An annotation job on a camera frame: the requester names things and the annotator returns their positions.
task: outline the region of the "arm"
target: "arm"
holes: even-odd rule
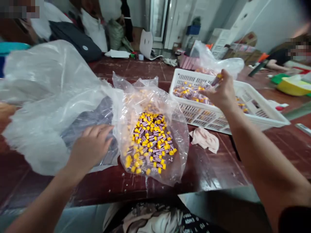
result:
[[[290,68],[277,65],[276,62],[277,62],[277,60],[272,59],[268,62],[268,64],[266,66],[270,69],[273,69],[273,70],[280,70],[280,71],[285,71],[285,72],[291,70]]]
[[[225,70],[222,75],[224,79],[217,91],[203,91],[202,94],[226,116],[243,165],[277,232],[279,217],[285,208],[311,206],[311,185],[239,109],[233,79]]]
[[[112,140],[106,141],[106,137],[112,128],[107,125],[87,128],[75,142],[67,165],[6,233],[53,232],[73,188],[106,155]]]

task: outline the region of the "pink box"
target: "pink box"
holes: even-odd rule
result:
[[[199,58],[188,57],[185,54],[181,55],[180,67],[185,70],[196,70],[199,66]]]

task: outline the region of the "rag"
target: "rag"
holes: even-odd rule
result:
[[[177,66],[177,59],[173,60],[173,59],[169,59],[169,58],[164,58],[163,59],[163,62],[167,65],[170,65],[170,66]]]
[[[192,145],[199,144],[203,149],[208,148],[214,154],[217,153],[219,149],[219,140],[206,129],[198,127],[190,132],[189,135],[193,138],[191,142]]]

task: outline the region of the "table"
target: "table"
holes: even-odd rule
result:
[[[133,83],[138,78],[159,77],[159,87],[168,91],[174,69],[160,60],[138,61],[103,58],[90,64],[91,69],[101,79],[111,82],[112,71],[127,77]],[[246,77],[246,67],[238,80],[251,83],[264,97],[299,107],[309,98],[288,97],[268,85],[266,74]],[[8,116],[14,107],[0,104],[0,132],[9,123]],[[307,125],[308,117],[303,119]],[[234,188],[251,184],[243,164],[237,159],[230,137],[226,134],[210,131],[220,141],[215,155],[200,146],[191,145],[186,168],[181,183],[174,187],[163,185],[152,178],[126,173],[118,161],[118,166],[101,172],[88,174],[75,188],[67,206],[82,206],[125,201],[156,196],[169,196],[187,192],[198,192]],[[284,155],[308,179],[311,179],[311,139],[293,125],[267,130],[265,134],[276,144]],[[34,173],[24,157],[9,149],[0,136],[0,214],[7,209],[23,208],[31,203],[52,180],[50,176]]]

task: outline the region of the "finger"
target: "finger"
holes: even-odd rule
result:
[[[93,128],[92,128],[92,130],[91,130],[91,132],[90,132],[90,136],[92,136],[92,137],[97,137],[98,136],[98,134],[99,134],[99,132],[101,131],[101,130],[104,130],[105,128],[107,128],[108,127],[108,125],[96,125],[96,126],[94,126]]]
[[[109,134],[109,132],[113,129],[114,126],[108,126],[104,129],[102,129],[102,131],[99,132],[98,134],[98,138],[100,139],[100,141],[105,142],[106,141],[106,137]]]
[[[222,82],[219,85],[219,89],[224,89],[228,83],[233,83],[233,77],[225,69],[221,70],[221,75],[223,77]]]
[[[202,91],[199,91],[200,94],[202,95],[205,95],[207,98],[209,98],[209,96],[211,94],[214,94],[215,93],[215,89],[214,88],[210,88],[208,90],[202,90]]]
[[[92,128],[93,128],[93,126],[87,127],[87,128],[83,131],[82,136],[83,136],[83,137],[88,136],[88,135],[90,134]]]
[[[113,138],[109,138],[109,139],[105,142],[104,149],[103,149],[103,150],[105,151],[105,153],[107,153],[107,151],[108,151],[108,149],[109,149],[109,147],[110,147],[110,144],[111,144],[112,140],[113,140]]]

